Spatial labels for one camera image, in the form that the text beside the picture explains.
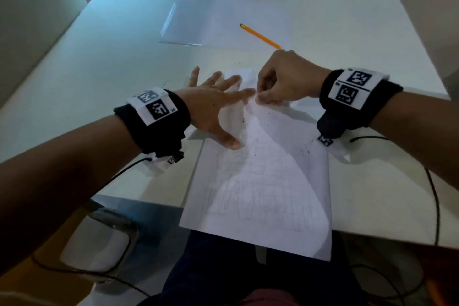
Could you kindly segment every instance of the white table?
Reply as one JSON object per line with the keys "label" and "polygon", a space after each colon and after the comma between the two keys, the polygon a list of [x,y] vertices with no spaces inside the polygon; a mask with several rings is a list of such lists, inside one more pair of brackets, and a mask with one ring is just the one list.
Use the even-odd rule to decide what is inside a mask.
{"label": "white table", "polygon": [[[445,97],[446,91],[399,0],[282,0],[294,50],[328,68],[359,66]],[[92,0],[0,111],[0,159],[108,115],[152,86],[178,89],[195,65],[201,81],[232,67],[259,70],[270,53],[159,43],[172,0]],[[181,206],[202,141],[162,176],[139,165],[102,191]],[[364,140],[344,164],[330,158],[333,228],[432,244],[435,204],[423,168],[390,142]],[[459,248],[459,194],[434,179],[440,244]]]}

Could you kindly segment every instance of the person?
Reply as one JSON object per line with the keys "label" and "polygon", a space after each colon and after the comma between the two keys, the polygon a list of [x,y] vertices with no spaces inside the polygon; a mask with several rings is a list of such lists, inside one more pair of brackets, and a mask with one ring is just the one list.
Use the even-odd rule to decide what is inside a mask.
{"label": "person", "polygon": [[[215,135],[222,145],[239,149],[241,143],[237,138],[221,128],[218,113],[222,107],[246,101],[255,94],[260,104],[320,97],[323,105],[341,112],[341,107],[334,108],[333,104],[339,99],[350,102],[355,94],[346,91],[347,96],[328,100],[331,95],[328,91],[334,89],[333,83],[339,86],[338,79],[343,73],[315,65],[293,51],[278,50],[261,69],[256,90],[226,92],[240,77],[232,76],[218,83],[222,74],[216,72],[197,86],[199,68],[196,67],[187,88],[168,92],[178,111],[148,127],[143,125],[136,110],[127,105],[116,108],[115,115],[1,163],[0,225],[3,257],[8,258],[2,259],[0,273],[30,256],[73,211],[141,151],[156,148],[157,153],[171,155],[172,149],[180,149],[173,139],[183,137],[183,130],[190,123]],[[354,83],[363,85],[368,76],[358,75]],[[388,85],[381,83],[374,88],[375,92],[381,85]],[[385,94],[383,102],[376,104],[370,94],[367,101],[371,104],[365,103],[360,110],[343,108],[345,114],[339,118],[350,128],[369,125],[443,180],[459,187],[458,104],[401,92],[396,86],[392,86],[389,95],[385,93],[386,86],[383,92],[379,90],[379,95]],[[157,108],[152,114],[165,112],[164,106]],[[161,121],[161,129],[154,127]],[[170,150],[163,148],[167,138],[174,146]],[[192,232],[158,304],[364,305],[364,295],[340,245],[342,242],[334,233],[331,262],[268,250],[266,270],[259,269],[252,245]]]}

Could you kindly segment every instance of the black wristband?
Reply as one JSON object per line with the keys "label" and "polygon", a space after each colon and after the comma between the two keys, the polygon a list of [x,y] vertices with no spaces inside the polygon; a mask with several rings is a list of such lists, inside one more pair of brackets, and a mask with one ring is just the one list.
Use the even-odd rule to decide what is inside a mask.
{"label": "black wristband", "polygon": [[143,153],[154,152],[156,157],[180,155],[184,131],[191,123],[185,102],[174,92],[165,90],[177,107],[177,111],[147,126],[134,107],[127,104],[113,111],[126,125],[134,142]]}
{"label": "black wristband", "polygon": [[327,138],[340,137],[345,129],[353,130],[359,127],[368,127],[387,101],[398,92],[403,91],[400,85],[381,80],[370,92],[361,109],[356,109],[328,97],[336,84],[336,80],[343,72],[343,69],[332,71],[325,79],[320,91],[320,104],[326,113],[317,122],[317,127]]}

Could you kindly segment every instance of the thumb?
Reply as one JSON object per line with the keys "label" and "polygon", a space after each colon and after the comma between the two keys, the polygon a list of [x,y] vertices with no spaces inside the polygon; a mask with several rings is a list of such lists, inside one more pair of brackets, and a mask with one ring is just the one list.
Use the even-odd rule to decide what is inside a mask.
{"label": "thumb", "polygon": [[278,83],[276,83],[272,89],[260,92],[257,96],[260,103],[269,104],[272,101],[281,101],[282,92]]}
{"label": "thumb", "polygon": [[242,147],[240,141],[238,141],[232,134],[225,131],[220,126],[218,121],[215,125],[212,126],[209,132],[215,135],[215,137],[217,137],[220,143],[228,149],[238,150]]}

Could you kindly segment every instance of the forearm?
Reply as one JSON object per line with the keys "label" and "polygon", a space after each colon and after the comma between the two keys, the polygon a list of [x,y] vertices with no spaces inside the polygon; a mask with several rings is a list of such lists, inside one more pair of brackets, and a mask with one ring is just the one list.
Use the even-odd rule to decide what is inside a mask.
{"label": "forearm", "polygon": [[459,188],[459,104],[414,93],[398,93],[370,127]]}
{"label": "forearm", "polygon": [[112,115],[0,164],[0,274],[35,251],[114,174],[140,153]]}

